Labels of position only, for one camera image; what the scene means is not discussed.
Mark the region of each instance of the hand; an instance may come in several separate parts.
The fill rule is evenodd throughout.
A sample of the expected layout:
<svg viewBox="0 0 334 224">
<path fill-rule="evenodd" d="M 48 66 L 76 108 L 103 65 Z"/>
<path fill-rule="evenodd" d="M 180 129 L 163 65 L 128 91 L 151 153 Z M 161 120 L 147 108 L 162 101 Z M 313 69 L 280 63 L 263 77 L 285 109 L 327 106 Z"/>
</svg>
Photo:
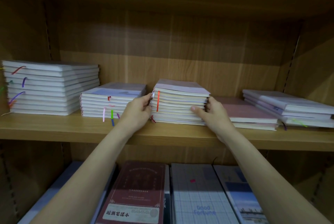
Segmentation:
<svg viewBox="0 0 334 224">
<path fill-rule="evenodd" d="M 192 106 L 191 110 L 201 119 L 203 119 L 206 125 L 215 133 L 217 136 L 234 131 L 236 128 L 232 124 L 228 114 L 223 105 L 215 100 L 212 96 L 206 104 L 206 111 L 203 109 Z"/>
<path fill-rule="evenodd" d="M 131 134 L 142 128 L 150 118 L 152 107 L 148 105 L 151 93 L 137 97 L 129 102 L 120 118 L 119 124 Z"/>
</svg>

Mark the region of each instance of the circular seal on label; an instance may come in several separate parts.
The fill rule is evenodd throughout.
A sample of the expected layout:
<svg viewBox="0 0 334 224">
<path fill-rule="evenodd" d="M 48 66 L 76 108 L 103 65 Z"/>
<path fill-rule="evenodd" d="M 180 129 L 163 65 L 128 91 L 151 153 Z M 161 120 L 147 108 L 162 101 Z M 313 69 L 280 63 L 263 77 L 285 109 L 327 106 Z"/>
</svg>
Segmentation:
<svg viewBox="0 0 334 224">
<path fill-rule="evenodd" d="M 157 209 L 152 209 L 151 212 L 150 212 L 150 215 L 151 215 L 152 217 L 157 217 L 157 215 L 158 215 L 158 210 L 157 210 Z"/>
</svg>

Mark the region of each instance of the pink notebook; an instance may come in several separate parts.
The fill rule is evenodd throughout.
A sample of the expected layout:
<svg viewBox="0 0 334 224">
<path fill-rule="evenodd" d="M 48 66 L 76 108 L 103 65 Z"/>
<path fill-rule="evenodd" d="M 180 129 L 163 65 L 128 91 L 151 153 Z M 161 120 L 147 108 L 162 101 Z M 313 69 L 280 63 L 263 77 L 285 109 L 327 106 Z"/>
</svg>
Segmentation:
<svg viewBox="0 0 334 224">
<path fill-rule="evenodd" d="M 232 122 L 276 124 L 277 118 L 237 97 L 215 97 L 222 103 Z"/>
</svg>

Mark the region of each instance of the person's left hand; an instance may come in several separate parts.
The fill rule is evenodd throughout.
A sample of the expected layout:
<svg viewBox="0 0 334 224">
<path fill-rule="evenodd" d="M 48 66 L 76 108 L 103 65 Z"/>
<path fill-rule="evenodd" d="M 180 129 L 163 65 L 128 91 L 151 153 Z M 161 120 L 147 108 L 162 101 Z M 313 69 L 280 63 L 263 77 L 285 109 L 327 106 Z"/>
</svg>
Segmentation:
<svg viewBox="0 0 334 224">
<path fill-rule="evenodd" d="M 121 124 L 131 134 L 142 128 L 150 118 L 152 107 L 148 105 L 151 93 L 129 102 L 120 118 Z"/>
</svg>

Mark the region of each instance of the label on maroon box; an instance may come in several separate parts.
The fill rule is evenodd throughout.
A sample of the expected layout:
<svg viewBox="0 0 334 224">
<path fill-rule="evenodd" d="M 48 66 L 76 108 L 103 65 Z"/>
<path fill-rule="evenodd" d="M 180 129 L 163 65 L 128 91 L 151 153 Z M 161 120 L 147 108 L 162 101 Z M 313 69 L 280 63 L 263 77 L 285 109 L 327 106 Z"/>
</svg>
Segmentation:
<svg viewBox="0 0 334 224">
<path fill-rule="evenodd" d="M 96 223 L 163 223 L 165 164 L 128 161 Z"/>
</svg>

